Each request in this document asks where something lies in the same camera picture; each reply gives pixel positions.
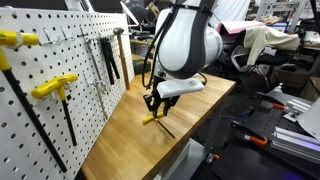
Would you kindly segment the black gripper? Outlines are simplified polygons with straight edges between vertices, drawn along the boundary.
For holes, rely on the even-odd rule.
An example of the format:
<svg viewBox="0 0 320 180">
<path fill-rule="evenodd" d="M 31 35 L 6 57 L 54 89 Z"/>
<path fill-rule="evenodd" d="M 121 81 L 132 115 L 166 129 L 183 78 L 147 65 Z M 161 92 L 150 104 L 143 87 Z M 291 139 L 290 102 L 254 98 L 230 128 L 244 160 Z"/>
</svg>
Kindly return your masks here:
<svg viewBox="0 0 320 180">
<path fill-rule="evenodd" d="M 161 98 L 157 90 L 157 86 L 160 82 L 163 82 L 163 81 L 164 81 L 163 78 L 154 76 L 152 92 L 150 94 L 146 94 L 143 96 L 143 99 L 154 118 L 157 118 L 158 109 L 161 103 L 164 103 L 163 114 L 167 115 L 169 109 L 171 107 L 174 107 L 178 99 L 180 98 L 180 96 L 173 96 L 171 98 Z"/>
</svg>

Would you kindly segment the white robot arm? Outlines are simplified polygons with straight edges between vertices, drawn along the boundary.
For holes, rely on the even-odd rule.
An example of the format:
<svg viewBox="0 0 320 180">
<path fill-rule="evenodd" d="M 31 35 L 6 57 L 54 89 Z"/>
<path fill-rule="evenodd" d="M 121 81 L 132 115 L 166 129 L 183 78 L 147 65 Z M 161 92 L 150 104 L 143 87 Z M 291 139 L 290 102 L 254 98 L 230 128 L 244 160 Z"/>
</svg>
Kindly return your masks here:
<svg viewBox="0 0 320 180">
<path fill-rule="evenodd" d="M 180 96 L 204 89 L 196 75 L 223 49 L 221 35 L 209 25 L 215 0 L 172 0 L 160 11 L 149 52 L 151 78 L 143 86 L 148 110 L 157 115 L 175 106 Z"/>
</svg>

